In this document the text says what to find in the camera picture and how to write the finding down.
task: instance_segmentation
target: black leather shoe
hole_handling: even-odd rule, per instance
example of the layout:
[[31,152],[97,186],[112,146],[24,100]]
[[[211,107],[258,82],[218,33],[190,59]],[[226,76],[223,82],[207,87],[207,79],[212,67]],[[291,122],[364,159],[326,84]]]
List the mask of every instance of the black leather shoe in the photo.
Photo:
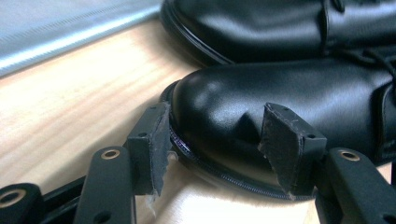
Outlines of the black leather shoe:
[[207,65],[396,44],[396,0],[165,0],[161,19]]
[[396,73],[391,57],[368,55],[194,72],[163,92],[171,103],[172,140],[193,166],[242,189],[284,199],[289,196],[258,150],[266,103],[293,110],[328,138],[327,148],[358,150],[377,165],[392,161]]

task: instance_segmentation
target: wooden table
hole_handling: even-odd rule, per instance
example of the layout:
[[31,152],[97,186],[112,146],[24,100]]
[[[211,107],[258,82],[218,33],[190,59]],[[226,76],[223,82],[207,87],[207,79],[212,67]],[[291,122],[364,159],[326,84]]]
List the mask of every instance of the wooden table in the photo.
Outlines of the wooden table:
[[[120,146],[162,90],[197,69],[154,20],[1,78],[0,188],[46,193],[85,175],[96,150]],[[219,188],[176,160],[164,183],[154,203],[137,197],[139,224],[318,223],[312,201]]]

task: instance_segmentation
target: shoe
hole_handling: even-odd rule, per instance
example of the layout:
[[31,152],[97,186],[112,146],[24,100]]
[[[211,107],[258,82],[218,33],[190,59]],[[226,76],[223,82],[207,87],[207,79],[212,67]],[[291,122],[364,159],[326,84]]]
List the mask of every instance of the shoe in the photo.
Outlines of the shoe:
[[358,150],[376,165],[394,160],[396,58],[367,55],[218,65],[184,77],[162,95],[177,152],[223,182],[288,199],[258,150],[264,105],[274,103],[327,137],[326,148]]
[[396,0],[165,0],[165,30],[205,65],[396,44]]

